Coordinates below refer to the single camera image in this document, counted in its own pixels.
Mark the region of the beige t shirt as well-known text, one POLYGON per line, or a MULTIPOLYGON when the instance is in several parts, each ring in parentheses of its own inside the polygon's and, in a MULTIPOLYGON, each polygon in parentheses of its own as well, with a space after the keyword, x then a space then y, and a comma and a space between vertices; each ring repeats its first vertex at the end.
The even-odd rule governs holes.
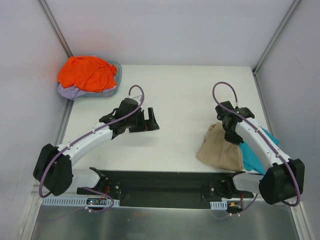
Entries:
POLYGON ((216 169, 242 171, 244 169, 242 151, 238 145, 225 140, 225 133, 220 122, 210 125, 196 158, 216 169))

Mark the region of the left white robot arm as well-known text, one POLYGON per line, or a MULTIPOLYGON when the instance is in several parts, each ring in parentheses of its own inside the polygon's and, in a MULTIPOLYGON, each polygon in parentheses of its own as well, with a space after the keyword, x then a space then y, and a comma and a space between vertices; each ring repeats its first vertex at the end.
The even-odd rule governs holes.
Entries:
POLYGON ((54 196, 64 194, 68 189, 77 189, 78 194, 106 194, 110 187, 107 177, 97 168, 75 169, 75 164, 100 145, 107 143, 126 130, 130 133, 159 130, 152 107, 147 109, 148 118, 141 103, 125 98, 119 107, 99 121, 86 133, 76 139, 54 146, 42 147, 33 177, 41 188, 54 196))

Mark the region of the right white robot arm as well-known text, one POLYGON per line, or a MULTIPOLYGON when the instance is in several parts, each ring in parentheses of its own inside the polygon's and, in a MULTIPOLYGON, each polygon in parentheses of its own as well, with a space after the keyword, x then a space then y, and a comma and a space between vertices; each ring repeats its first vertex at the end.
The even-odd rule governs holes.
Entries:
POLYGON ((225 101, 219 103, 215 111, 225 130, 224 139, 235 145, 247 143, 265 171, 264 174, 242 172, 234 175, 232 181, 225 184, 226 194, 234 198, 244 190, 261 195, 269 205, 299 205, 304 187, 304 163, 278 148, 247 107, 234 108, 225 101))

